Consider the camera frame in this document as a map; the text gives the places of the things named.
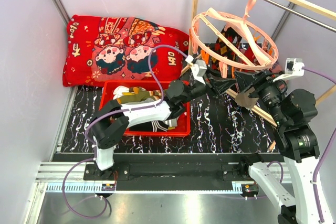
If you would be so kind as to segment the pink round clip hanger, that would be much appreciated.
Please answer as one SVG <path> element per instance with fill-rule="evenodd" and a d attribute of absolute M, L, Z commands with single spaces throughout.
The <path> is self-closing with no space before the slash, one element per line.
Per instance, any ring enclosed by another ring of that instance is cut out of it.
<path fill-rule="evenodd" d="M 223 78 L 233 78 L 234 71 L 269 70 L 277 62 L 279 51 L 275 42 L 261 28 L 251 23 L 249 12 L 257 0 L 248 0 L 242 17 L 218 12 L 212 7 L 196 15 L 190 27 L 192 51 L 201 50 L 201 58 Z M 217 37 L 214 49 L 201 41 L 199 23 Z"/>

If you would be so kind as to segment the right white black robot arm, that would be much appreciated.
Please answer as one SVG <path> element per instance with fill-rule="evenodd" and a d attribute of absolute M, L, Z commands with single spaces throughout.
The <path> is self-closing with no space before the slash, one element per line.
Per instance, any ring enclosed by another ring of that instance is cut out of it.
<path fill-rule="evenodd" d="M 268 70 L 235 72 L 241 94 L 261 99 L 276 123 L 275 142 L 290 174 L 291 195 L 261 157 L 251 154 L 238 167 L 244 180 L 253 179 L 277 209 L 278 223 L 335 223 L 321 187 L 319 170 L 326 154 L 309 122 L 318 114 L 314 94 L 295 89 L 285 95 L 286 81 L 304 70 L 287 70 L 276 77 Z"/>

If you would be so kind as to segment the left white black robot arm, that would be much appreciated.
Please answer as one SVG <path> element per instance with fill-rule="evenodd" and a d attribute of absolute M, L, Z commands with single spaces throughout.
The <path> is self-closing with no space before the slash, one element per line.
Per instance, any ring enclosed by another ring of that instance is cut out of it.
<path fill-rule="evenodd" d="M 86 134 L 92 132 L 96 143 L 95 174 L 103 180 L 113 175 L 113 152 L 126 129 L 151 121 L 165 121 L 180 116 L 184 104 L 208 93 L 222 95 L 235 81 L 217 80 L 209 77 L 202 82 L 185 84 L 172 81 L 163 98 L 145 104 L 119 104 L 116 100 L 108 102 L 93 118 Z"/>

